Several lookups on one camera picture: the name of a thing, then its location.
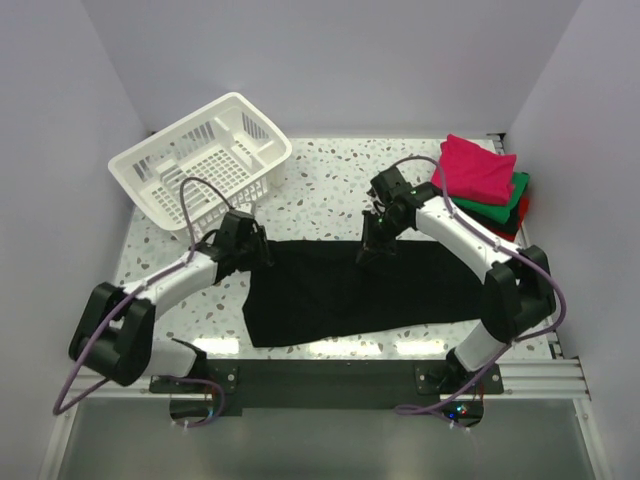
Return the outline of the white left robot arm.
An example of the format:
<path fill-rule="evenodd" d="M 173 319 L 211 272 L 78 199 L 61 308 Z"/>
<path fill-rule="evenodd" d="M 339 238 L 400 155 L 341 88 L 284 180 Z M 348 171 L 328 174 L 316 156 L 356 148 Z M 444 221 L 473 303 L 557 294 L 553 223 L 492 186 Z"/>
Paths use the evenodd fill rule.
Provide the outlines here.
<path fill-rule="evenodd" d="M 123 286 L 103 282 L 91 292 L 69 356 L 109 381 L 129 386 L 144 376 L 171 377 L 185 392 L 207 380 L 203 351 L 182 340 L 154 338 L 157 320 L 189 296 L 235 272 L 272 264 L 266 229 L 232 210 L 166 269 Z"/>

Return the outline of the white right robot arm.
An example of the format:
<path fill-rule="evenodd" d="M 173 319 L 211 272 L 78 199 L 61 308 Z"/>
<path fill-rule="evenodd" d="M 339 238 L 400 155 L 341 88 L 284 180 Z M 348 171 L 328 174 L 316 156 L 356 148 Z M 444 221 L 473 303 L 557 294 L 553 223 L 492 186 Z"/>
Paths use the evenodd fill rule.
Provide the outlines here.
<path fill-rule="evenodd" d="M 413 186 L 396 167 L 377 174 L 368 195 L 374 209 L 363 213 L 359 265 L 393 253 L 397 237 L 411 228 L 442 244 L 481 281 L 480 323 L 446 357 L 448 386 L 469 392 L 500 351 L 555 312 L 545 252 L 502 244 L 441 189 L 429 182 Z"/>

